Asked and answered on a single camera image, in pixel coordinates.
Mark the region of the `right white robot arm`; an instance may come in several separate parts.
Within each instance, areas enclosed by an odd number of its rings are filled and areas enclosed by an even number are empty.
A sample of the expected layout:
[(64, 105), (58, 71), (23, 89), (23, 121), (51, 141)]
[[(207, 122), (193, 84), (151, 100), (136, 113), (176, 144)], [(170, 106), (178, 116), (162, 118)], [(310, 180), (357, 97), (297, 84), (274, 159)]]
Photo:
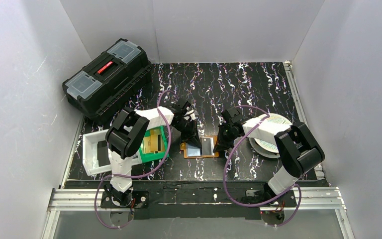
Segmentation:
[(219, 125), (213, 152), (236, 149), (234, 141), (245, 138), (276, 146), (282, 167), (264, 185), (266, 200), (282, 195), (301, 176), (324, 161), (324, 151), (306, 124), (272, 122), (268, 112), (263, 112), (261, 117), (247, 118), (239, 109), (231, 107), (221, 113), (224, 122)]

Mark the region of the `orange leather card holder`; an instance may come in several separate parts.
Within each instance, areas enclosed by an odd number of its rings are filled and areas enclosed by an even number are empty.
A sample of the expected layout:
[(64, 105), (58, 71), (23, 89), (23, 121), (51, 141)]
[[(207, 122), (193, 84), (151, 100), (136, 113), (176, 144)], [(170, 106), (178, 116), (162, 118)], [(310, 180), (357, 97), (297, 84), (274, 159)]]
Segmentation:
[(213, 152), (216, 141), (216, 136), (204, 136), (200, 138), (201, 148), (182, 143), (180, 150), (184, 152), (184, 158), (217, 158), (219, 152)]

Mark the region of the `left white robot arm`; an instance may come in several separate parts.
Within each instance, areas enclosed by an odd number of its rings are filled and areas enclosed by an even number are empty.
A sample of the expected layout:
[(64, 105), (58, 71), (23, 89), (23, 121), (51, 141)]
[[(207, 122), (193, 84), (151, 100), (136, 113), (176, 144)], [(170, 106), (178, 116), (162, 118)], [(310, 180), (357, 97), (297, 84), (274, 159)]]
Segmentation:
[(187, 100), (180, 98), (168, 108), (158, 106), (143, 111), (125, 107), (105, 135), (112, 178), (104, 189), (119, 202), (131, 199), (133, 155), (146, 131), (159, 126), (174, 127), (181, 133), (182, 142), (201, 148), (194, 109)]

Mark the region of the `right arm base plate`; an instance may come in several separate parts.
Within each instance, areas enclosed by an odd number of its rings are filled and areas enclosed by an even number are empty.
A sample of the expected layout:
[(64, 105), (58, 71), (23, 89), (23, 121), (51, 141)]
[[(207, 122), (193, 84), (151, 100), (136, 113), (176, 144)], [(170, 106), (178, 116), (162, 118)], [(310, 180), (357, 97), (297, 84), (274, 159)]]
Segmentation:
[(275, 201), (273, 201), (272, 198), (273, 197), (265, 194), (263, 189), (249, 189), (245, 191), (244, 197), (242, 199), (247, 204), (259, 204), (264, 201), (269, 201), (263, 206), (276, 208), (296, 207), (299, 201), (293, 190), (287, 191), (282, 196), (278, 197)]

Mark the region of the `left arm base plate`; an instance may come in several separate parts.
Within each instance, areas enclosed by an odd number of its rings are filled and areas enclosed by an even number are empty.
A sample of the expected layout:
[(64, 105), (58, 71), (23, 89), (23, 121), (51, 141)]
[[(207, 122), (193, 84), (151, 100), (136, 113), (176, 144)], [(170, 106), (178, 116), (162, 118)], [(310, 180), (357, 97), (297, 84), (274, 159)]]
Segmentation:
[(103, 191), (100, 207), (104, 209), (121, 209), (121, 208), (147, 208), (149, 202), (148, 191), (127, 191), (126, 195), (122, 195), (122, 199), (117, 198), (107, 191)]

